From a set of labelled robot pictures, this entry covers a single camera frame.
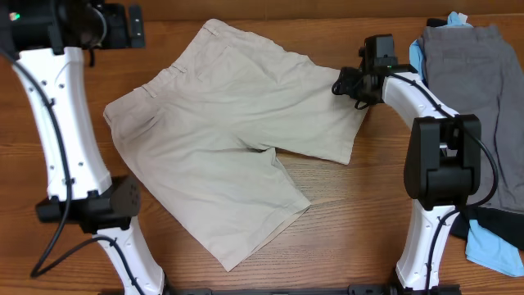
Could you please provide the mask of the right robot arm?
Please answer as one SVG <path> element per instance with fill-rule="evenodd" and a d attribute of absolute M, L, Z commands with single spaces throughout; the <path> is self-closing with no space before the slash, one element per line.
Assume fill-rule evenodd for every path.
<path fill-rule="evenodd" d="M 355 107 L 384 103 L 410 128 L 404 187 L 413 200 L 404 250 L 388 284 L 352 285 L 350 294 L 458 294 L 442 286 L 440 262 L 460 209 L 479 188 L 481 123 L 447 107 L 410 64 L 400 64 L 392 35 L 368 37 L 359 67 L 344 67 L 332 86 Z"/>

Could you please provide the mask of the beige shorts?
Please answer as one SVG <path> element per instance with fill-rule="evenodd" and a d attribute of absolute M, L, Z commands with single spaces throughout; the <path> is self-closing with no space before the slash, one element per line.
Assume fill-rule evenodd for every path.
<path fill-rule="evenodd" d="M 332 93 L 338 75 L 211 19 L 104 116 L 129 169 L 232 270 L 309 208 L 277 150 L 350 161 L 365 114 Z"/>

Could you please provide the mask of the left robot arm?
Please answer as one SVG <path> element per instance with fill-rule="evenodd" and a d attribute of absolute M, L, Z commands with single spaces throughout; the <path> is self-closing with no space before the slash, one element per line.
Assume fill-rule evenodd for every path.
<path fill-rule="evenodd" d="M 136 179 L 114 177 L 97 146 L 84 69 L 98 49 L 141 48 L 142 10 L 92 0 L 4 1 L 1 53 L 16 72 L 34 114 L 47 169 L 43 223 L 78 225 L 115 267 L 126 294 L 169 294 L 138 223 Z"/>

